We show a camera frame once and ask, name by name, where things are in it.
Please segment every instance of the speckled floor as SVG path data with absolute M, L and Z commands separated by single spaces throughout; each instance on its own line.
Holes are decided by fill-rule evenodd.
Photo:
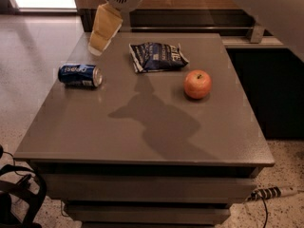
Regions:
M 78 17 L 0 15 L 0 143 L 14 153 L 64 63 L 83 33 Z M 275 167 L 256 178 L 259 187 L 304 189 L 304 141 L 268 140 Z M 4 156 L 0 164 L 10 162 Z M 304 227 L 304 193 L 269 199 L 267 227 Z M 262 201 L 235 204 L 231 217 L 217 228 L 263 227 Z M 45 228 L 81 227 L 63 217 L 61 203 L 46 198 L 36 217 Z

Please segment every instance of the apple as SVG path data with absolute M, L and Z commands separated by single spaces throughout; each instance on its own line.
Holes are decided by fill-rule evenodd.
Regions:
M 212 81 L 208 73 L 203 70 L 190 71 L 184 81 L 183 89 L 187 96 L 192 99 L 202 99 L 211 90 Z

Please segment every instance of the black snack bag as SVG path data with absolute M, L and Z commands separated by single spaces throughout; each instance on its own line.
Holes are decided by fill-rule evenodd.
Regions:
M 129 46 L 135 72 L 177 70 L 189 63 L 180 47 L 153 42 Z

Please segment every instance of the soda can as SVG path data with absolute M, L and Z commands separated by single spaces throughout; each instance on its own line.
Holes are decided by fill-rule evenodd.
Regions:
M 58 80 L 66 86 L 98 87 L 102 79 L 102 72 L 95 65 L 65 64 L 58 70 Z

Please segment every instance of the power strip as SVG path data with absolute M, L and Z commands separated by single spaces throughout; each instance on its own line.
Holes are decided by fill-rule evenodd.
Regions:
M 286 187 L 271 187 L 265 189 L 257 189 L 253 193 L 251 193 L 250 197 L 247 198 L 247 201 L 254 200 L 268 200 L 272 198 L 278 197 L 286 197 L 298 194 L 299 190 L 295 187 L 286 186 Z

